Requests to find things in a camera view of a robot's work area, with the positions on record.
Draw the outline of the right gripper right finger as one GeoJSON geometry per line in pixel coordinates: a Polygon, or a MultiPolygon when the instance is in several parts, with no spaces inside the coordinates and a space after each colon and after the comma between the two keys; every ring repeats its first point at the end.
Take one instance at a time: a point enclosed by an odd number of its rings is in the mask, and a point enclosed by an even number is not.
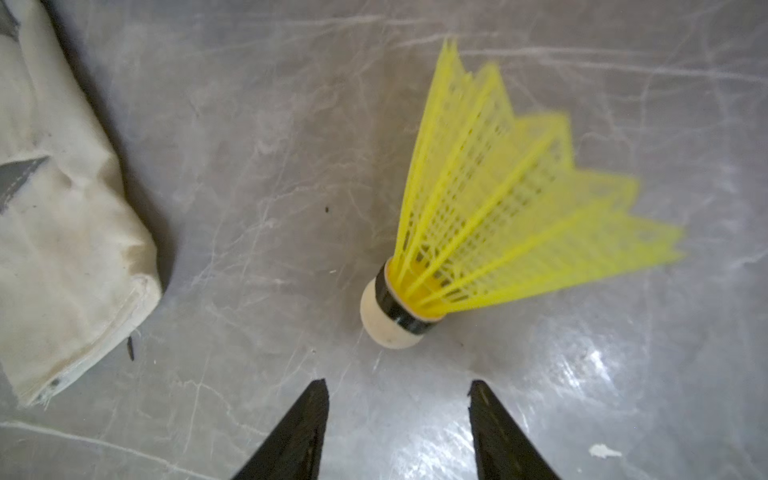
{"type": "Polygon", "coordinates": [[[468,396],[480,480],[560,480],[485,381],[473,380],[468,396]]]}

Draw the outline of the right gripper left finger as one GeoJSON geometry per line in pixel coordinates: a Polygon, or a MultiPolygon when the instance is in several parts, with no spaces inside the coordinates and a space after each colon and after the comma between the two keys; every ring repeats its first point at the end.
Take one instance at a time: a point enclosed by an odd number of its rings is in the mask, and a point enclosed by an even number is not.
{"type": "Polygon", "coordinates": [[[326,381],[311,381],[234,480],[316,480],[329,415],[326,381]]]}

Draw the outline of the yellow shuttlecock eight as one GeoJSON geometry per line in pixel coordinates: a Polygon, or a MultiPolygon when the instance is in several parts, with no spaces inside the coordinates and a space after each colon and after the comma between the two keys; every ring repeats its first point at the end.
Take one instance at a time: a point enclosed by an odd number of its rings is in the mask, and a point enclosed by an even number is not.
{"type": "Polygon", "coordinates": [[[578,168],[565,114],[515,114],[497,64],[469,72],[448,39],[361,322],[400,350],[452,313],[678,261],[681,228],[635,216],[638,191],[633,177],[578,168]]]}

